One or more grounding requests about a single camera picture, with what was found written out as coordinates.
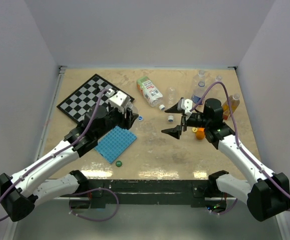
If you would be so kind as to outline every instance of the blue mat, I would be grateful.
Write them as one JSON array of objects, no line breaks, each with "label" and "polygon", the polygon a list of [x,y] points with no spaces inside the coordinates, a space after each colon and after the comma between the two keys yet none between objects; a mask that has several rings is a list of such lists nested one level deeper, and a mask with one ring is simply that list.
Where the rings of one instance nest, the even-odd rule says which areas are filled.
[{"label": "blue mat", "polygon": [[117,126],[98,143],[95,150],[112,164],[136,139],[132,132]]}]

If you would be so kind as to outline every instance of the black and white checkerboard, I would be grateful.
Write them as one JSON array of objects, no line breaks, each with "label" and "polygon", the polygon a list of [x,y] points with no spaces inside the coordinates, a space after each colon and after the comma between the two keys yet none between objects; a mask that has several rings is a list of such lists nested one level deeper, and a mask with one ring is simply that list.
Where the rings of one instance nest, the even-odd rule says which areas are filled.
[{"label": "black and white checkerboard", "polygon": [[[88,81],[82,84],[76,91],[74,91],[69,97],[63,100],[57,108],[59,108],[64,114],[74,120],[76,123],[84,119],[84,114],[96,104],[98,100],[99,92],[103,89],[115,89],[120,90],[118,87],[108,82],[101,76],[95,74]],[[134,100],[129,94],[127,94],[131,101]],[[108,94],[101,97],[100,105],[105,106],[108,110]]]}]

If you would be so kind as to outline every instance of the wooden table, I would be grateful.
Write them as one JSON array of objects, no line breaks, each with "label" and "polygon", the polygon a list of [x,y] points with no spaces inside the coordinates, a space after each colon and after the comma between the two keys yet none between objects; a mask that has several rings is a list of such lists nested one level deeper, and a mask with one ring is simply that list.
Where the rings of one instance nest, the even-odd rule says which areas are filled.
[{"label": "wooden table", "polygon": [[[241,95],[234,70],[211,69],[207,71],[211,78],[215,78],[217,75],[223,76],[223,82],[230,95],[234,93]],[[93,149],[82,158],[63,167],[52,178],[62,177],[71,170],[81,170],[86,177],[91,179],[205,179],[209,174],[219,170],[226,170],[239,179],[244,178],[233,163],[206,139],[197,140],[191,128],[182,134],[180,140],[161,133],[162,129],[173,128],[179,124],[180,115],[174,123],[169,123],[167,114],[158,108],[150,107],[136,88],[136,80],[142,76],[148,76],[163,94],[170,86],[178,90],[179,98],[188,97],[191,81],[197,74],[197,70],[68,69],[59,92],[58,103],[94,74],[99,74],[135,98],[133,104],[143,117],[143,121],[136,129],[133,129],[137,139],[118,158],[123,163],[122,167],[109,164]],[[218,92],[217,98],[223,103],[225,101],[224,92]],[[240,100],[240,106],[234,113],[239,137],[245,146],[259,158],[242,96]],[[58,109],[55,110],[51,121],[45,153],[56,146],[76,126]],[[226,122],[232,127],[231,119]]]}]

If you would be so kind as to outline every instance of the bottle with orange liquid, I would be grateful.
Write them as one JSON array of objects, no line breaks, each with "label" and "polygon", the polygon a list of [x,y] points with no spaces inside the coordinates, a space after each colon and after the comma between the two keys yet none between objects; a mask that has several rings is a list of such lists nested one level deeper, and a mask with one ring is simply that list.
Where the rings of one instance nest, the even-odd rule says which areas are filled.
[{"label": "bottle with orange liquid", "polygon": [[[231,106],[231,109],[233,111],[233,113],[235,112],[235,110],[237,109],[238,105],[240,104],[240,100],[239,100],[239,94],[235,93],[234,95],[229,96],[229,104]],[[230,111],[229,111],[229,105],[228,102],[224,102],[223,104],[223,119],[227,120],[230,117]]]}]

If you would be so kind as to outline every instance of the green ball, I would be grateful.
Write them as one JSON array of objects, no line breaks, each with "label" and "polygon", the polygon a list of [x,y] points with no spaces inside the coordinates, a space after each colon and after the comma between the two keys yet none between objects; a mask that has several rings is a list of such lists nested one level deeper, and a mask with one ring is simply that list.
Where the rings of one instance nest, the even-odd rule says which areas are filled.
[{"label": "green ball", "polygon": [[116,161],[116,166],[117,166],[117,167],[121,167],[122,164],[123,164],[123,163],[122,163],[121,161]]}]

